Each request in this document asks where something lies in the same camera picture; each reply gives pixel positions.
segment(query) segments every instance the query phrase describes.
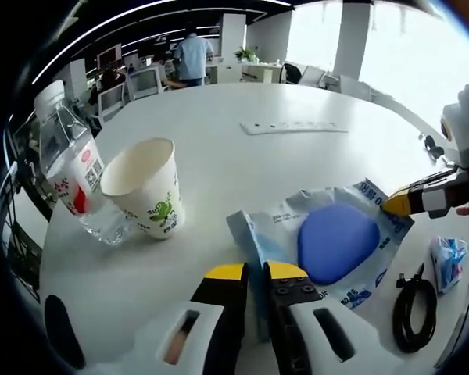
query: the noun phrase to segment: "window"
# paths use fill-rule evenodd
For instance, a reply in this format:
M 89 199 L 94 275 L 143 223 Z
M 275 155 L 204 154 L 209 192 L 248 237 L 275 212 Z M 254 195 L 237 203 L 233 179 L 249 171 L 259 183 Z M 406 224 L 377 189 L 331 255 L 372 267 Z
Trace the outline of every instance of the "window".
M 333 70 L 341 26 L 342 1 L 314 2 L 292 14 L 287 60 Z
M 375 3 L 360 80 L 439 129 L 443 106 L 469 83 L 469 39 L 436 12 Z

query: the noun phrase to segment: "office chair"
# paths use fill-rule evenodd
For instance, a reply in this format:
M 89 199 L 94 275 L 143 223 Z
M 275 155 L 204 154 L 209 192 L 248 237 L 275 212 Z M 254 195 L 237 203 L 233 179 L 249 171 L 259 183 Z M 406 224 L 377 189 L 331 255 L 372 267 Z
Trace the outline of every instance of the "office chair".
M 364 82 L 359 82 L 347 76 L 340 76 L 338 79 L 340 93 L 354 98 L 372 101 L 370 86 Z
M 283 64 L 280 71 L 280 83 L 283 84 L 298 84 L 303 74 L 300 69 L 288 62 Z
M 160 68 L 149 66 L 128 76 L 128 87 L 132 100 L 156 95 L 163 91 Z
M 18 164 L 13 162 L 5 172 L 0 185 L 0 230 L 2 232 L 2 250 L 9 263 L 9 268 L 23 289 L 40 303 L 40 261 L 42 249 L 23 230 L 16 220 L 14 196 L 21 186 L 16 179 Z
M 324 70 L 308 65 L 298 84 L 310 88 L 321 88 L 320 84 L 325 74 L 326 72 Z
M 124 107 L 124 86 L 118 84 L 99 94 L 99 121 L 101 124 L 110 121 Z

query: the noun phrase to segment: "desk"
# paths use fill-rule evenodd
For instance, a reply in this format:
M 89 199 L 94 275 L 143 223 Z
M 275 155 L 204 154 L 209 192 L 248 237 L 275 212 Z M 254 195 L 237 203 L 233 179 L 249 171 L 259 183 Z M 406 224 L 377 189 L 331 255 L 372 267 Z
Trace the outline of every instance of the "desk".
M 210 70 L 212 84 L 238 83 L 242 74 L 247 73 L 257 76 L 257 82 L 279 83 L 282 65 L 257 64 L 254 62 L 227 62 L 207 63 L 207 71 Z
M 248 136 L 239 125 L 304 120 L 342 123 L 349 133 Z M 239 209 L 261 210 L 299 189 L 346 186 L 365 177 L 391 194 L 439 168 L 418 134 L 378 105 L 299 85 L 218 84 L 131 102 L 98 136 L 101 156 L 108 162 L 143 139 L 173 139 L 186 224 L 167 241 L 153 242 L 142 234 L 110 248 L 85 233 L 59 203 L 45 239 L 41 302 L 49 294 L 64 301 L 87 363 L 111 361 L 133 345 L 134 333 L 153 315 L 172 302 L 189 300 L 206 271 L 245 260 L 226 216 Z M 469 267 L 463 280 L 439 299 L 435 336 L 412 355 L 401 354 L 392 339 L 391 311 L 399 293 L 395 279 L 399 272 L 411 277 L 421 262 L 428 261 L 432 236 L 459 237 L 469 244 L 469 217 L 457 218 L 450 212 L 438 220 L 425 214 L 414 219 L 379 288 L 355 311 L 377 327 L 387 349 L 411 366 L 430 366 L 463 310 Z M 424 276 L 431 279 L 432 266 L 426 264 Z M 254 307 L 249 294 L 241 362 L 258 352 L 248 350 L 256 344 Z M 421 315 L 416 303 L 414 320 L 420 321 Z M 272 353 L 267 345 L 259 348 Z M 271 360 L 259 358 L 261 363 Z M 248 361 L 247 366 L 246 373 L 254 373 L 254 363 Z

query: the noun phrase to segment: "bottle cap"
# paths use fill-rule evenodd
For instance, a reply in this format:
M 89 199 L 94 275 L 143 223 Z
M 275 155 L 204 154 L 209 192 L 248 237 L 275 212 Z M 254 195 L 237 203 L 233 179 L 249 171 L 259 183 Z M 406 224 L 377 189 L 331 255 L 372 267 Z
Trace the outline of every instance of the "bottle cap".
M 42 121 L 52 111 L 52 106 L 64 99 L 64 83 L 61 80 L 52 82 L 34 99 L 34 110 Z

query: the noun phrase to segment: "ceiling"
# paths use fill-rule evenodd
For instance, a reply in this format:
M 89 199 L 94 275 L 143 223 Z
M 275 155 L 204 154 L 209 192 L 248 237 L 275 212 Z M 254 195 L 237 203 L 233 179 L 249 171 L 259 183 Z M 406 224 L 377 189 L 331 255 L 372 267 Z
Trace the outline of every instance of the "ceiling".
M 49 0 L 48 5 L 44 5 L 44 2 L 20 3 L 21 6 L 15 13 L 16 18 L 11 20 L 11 24 L 15 24 L 17 30 L 27 28 L 28 32 L 11 39 L 5 47 L 8 49 L 3 51 L 5 55 L 13 53 L 13 62 L 17 66 L 23 65 L 18 75 L 12 74 L 13 71 L 10 70 L 10 79 L 15 80 L 14 123 L 21 124 L 29 116 L 33 98 L 71 60 L 85 58 L 86 70 L 89 71 L 95 68 L 94 58 L 97 54 L 107 48 L 181 29 L 188 21 L 199 27 L 212 26 L 219 23 L 222 14 L 230 12 L 244 13 L 247 15 L 247 22 L 253 23 L 290 11 L 297 5 L 313 2 L 282 1 L 291 6 L 262 0 Z M 391 1 L 416 6 L 415 0 Z M 31 23 L 31 20 L 42 21 Z M 136 45 L 124 47 L 123 54 L 132 49 L 136 49 Z
M 293 10 L 294 6 L 313 2 L 310 0 L 282 1 L 290 6 L 263 0 L 162 0 L 152 6 L 146 5 L 156 0 L 82 0 L 75 5 L 76 12 L 73 12 L 66 20 L 66 25 L 70 26 L 61 33 L 59 40 L 55 43 L 57 51 L 93 27 L 121 13 L 138 7 L 142 9 L 129 12 L 91 32 L 70 47 L 63 58 L 59 58 L 59 61 L 52 64 L 49 70 L 56 72 L 66 65 L 67 61 L 79 58 L 85 58 L 87 71 L 92 70 L 96 67 L 95 57 L 100 52 L 121 43 L 122 53 L 125 54 L 138 47 L 138 43 L 126 46 L 127 44 L 152 35 L 180 30 L 187 22 L 193 22 L 197 27 L 214 26 L 219 24 L 224 13 L 230 12 L 246 14 L 247 23 L 251 24 L 265 17 Z M 371 1 L 352 0 L 351 2 Z M 400 0 L 399 2 L 414 6 L 413 0 Z M 218 34 L 218 31 L 219 29 L 204 29 L 201 34 Z M 170 39 L 182 36 L 180 32 L 177 32 L 171 34 Z

